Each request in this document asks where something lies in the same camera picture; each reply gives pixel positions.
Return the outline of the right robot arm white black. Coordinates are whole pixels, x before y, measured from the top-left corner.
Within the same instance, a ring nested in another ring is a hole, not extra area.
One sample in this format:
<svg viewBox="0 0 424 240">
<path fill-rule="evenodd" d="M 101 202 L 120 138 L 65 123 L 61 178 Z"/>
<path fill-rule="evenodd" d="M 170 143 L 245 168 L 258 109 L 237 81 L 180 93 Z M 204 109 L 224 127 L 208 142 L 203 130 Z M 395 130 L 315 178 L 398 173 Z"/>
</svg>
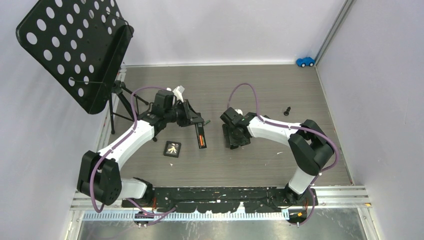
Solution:
<svg viewBox="0 0 424 240">
<path fill-rule="evenodd" d="M 284 188 L 291 205 L 299 205 L 306 191 L 335 154 L 335 145 L 310 119 L 287 123 L 249 112 L 242 115 L 229 107 L 221 116 L 226 147 L 233 150 L 251 143 L 252 138 L 267 139 L 288 146 L 297 168 Z"/>
</svg>

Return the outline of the black remote with label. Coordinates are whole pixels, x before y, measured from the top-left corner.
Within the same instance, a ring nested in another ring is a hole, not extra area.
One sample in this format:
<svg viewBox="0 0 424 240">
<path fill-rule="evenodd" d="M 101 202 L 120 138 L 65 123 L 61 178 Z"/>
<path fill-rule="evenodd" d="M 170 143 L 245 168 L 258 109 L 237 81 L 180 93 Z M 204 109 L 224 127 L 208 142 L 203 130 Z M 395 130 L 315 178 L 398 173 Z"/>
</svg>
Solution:
<svg viewBox="0 0 424 240">
<path fill-rule="evenodd" d="M 205 138 L 204 123 L 197 123 L 195 125 L 195 130 L 199 149 L 206 149 L 207 143 Z"/>
</svg>

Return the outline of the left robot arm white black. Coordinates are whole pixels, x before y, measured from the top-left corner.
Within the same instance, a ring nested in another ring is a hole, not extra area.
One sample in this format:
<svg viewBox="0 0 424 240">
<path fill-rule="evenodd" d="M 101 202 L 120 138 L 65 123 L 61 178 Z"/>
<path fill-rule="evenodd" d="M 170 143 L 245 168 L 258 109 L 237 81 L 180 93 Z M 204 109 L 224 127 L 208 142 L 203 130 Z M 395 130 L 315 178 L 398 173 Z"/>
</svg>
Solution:
<svg viewBox="0 0 424 240">
<path fill-rule="evenodd" d="M 114 142 L 94 152 L 87 151 L 81 161 L 77 190 L 90 197 L 97 212 L 103 206 L 110 206 L 117 200 L 132 199 L 141 207 L 153 202 L 151 183 L 133 177 L 121 177 L 121 169 L 127 160 L 144 144 L 153 140 L 167 124 L 176 123 L 179 127 L 195 126 L 198 147 L 207 147 L 204 119 L 183 98 L 184 87 L 174 89 L 159 88 L 149 110 L 138 115 L 134 105 L 130 110 L 134 123 Z"/>
</svg>

